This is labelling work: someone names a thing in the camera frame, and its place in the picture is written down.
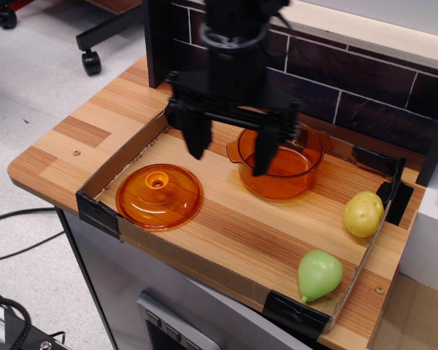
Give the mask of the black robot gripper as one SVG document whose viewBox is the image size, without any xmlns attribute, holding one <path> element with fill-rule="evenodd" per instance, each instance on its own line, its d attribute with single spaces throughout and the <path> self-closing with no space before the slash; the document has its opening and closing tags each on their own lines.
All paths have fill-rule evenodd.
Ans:
<svg viewBox="0 0 438 350">
<path fill-rule="evenodd" d="M 166 76 L 172 126 L 194 158 L 200 160 L 212 141 L 212 121 L 258 132 L 253 176 L 266 175 L 280 142 L 299 135 L 299 100 L 268 80 L 268 54 L 263 40 L 208 41 L 204 70 Z"/>
</svg>

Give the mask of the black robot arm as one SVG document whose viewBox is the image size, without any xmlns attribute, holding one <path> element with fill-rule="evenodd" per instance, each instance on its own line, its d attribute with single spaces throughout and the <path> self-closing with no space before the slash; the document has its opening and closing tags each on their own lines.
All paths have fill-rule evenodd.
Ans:
<svg viewBox="0 0 438 350">
<path fill-rule="evenodd" d="M 299 135 L 299 100 L 275 87 L 266 73 L 269 21 L 288 1 L 206 1 L 199 33 L 206 69 L 173 71 L 169 123 L 182 131 L 200 159 L 212 141 L 212 122 L 256 131 L 254 176 L 267 173 L 278 147 Z"/>
</svg>

